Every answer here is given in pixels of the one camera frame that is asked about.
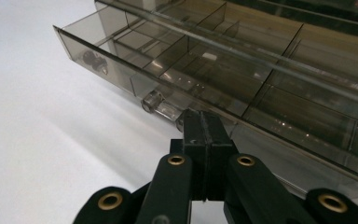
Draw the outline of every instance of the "plastic drawer organizer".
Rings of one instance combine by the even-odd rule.
[[[74,62],[179,128],[187,108],[220,115],[299,196],[325,187],[358,203],[358,36],[220,1],[96,7],[55,27]]]

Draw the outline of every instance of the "black mount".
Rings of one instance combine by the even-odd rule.
[[[190,223],[191,202],[206,200],[225,202],[230,224],[358,223],[358,206],[338,192],[290,194],[261,160],[239,153],[217,116],[186,110],[181,119],[184,139],[172,139],[150,183],[99,190],[74,223]]]

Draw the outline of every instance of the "smoked plastic drawer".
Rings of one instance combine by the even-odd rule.
[[[358,36],[223,1],[96,1],[56,32],[74,62],[180,128],[219,115],[292,192],[358,200]]]

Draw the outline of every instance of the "white background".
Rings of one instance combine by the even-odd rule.
[[[97,190],[151,180],[176,128],[70,61],[52,25],[92,0],[0,1],[0,223],[72,223]],[[196,203],[192,223],[225,223]]]

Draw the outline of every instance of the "screw hole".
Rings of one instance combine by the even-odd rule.
[[[152,224],[170,224],[170,219],[167,216],[159,215],[153,218]]]
[[[333,212],[344,213],[348,210],[348,206],[337,196],[332,194],[319,195],[318,201],[325,208]]]
[[[171,165],[180,165],[183,164],[185,162],[185,158],[181,157],[181,156],[171,156],[168,158],[168,162]]]
[[[253,166],[255,165],[255,160],[248,156],[241,156],[237,158],[237,162],[244,166]]]
[[[123,202],[123,197],[118,192],[111,192],[105,194],[98,201],[98,206],[102,210],[112,210],[117,208]]]

